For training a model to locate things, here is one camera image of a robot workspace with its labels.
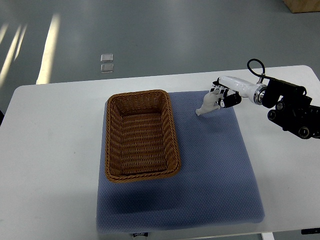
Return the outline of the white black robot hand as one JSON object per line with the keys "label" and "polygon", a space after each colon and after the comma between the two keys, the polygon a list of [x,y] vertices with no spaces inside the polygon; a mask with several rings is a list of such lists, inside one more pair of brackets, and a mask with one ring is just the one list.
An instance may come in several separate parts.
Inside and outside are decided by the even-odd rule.
{"label": "white black robot hand", "polygon": [[212,83],[210,93],[217,96],[215,103],[221,108],[230,108],[248,98],[253,104],[262,105],[267,86],[261,82],[251,83],[233,76],[220,76]]}

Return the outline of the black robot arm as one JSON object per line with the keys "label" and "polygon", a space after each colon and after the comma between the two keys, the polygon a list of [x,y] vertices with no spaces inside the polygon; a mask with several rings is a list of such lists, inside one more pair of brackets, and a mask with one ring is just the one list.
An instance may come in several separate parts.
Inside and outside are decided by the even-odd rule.
{"label": "black robot arm", "polygon": [[320,108],[311,105],[305,87],[270,77],[261,102],[270,109],[268,120],[283,131],[304,140],[320,138]]}

